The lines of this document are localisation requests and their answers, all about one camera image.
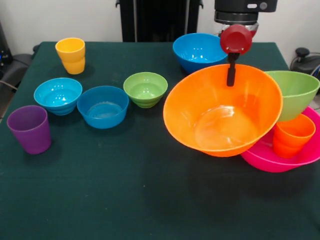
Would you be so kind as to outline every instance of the green tilted bowl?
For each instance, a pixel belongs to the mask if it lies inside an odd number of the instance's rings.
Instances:
[[[266,71],[266,73],[278,83],[282,91],[283,109],[278,121],[289,121],[301,114],[314,99],[320,87],[317,78],[305,73],[295,71]]]

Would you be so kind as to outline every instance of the purple cup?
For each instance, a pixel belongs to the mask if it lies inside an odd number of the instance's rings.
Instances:
[[[18,108],[6,124],[28,154],[41,154],[51,145],[48,113],[40,106]]]

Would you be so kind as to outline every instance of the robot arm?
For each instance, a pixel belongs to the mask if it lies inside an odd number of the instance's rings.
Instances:
[[[276,11],[278,0],[215,0],[214,20],[233,25],[254,25],[260,12]]]
[[[223,24],[220,45],[230,63],[227,86],[235,84],[236,60],[252,45],[259,26],[258,14],[275,12],[277,3],[278,0],[215,0],[214,21]]]

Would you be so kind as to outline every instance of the yellow cup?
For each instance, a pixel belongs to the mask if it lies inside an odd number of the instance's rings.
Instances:
[[[56,43],[55,49],[69,74],[80,74],[85,70],[85,41],[76,37],[65,38]]]

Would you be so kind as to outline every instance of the orange bowl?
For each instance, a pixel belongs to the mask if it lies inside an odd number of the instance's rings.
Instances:
[[[227,86],[229,64],[201,69],[180,81],[163,108],[164,124],[183,145],[216,157],[241,154],[276,124],[281,90],[263,71],[236,64],[234,86]]]

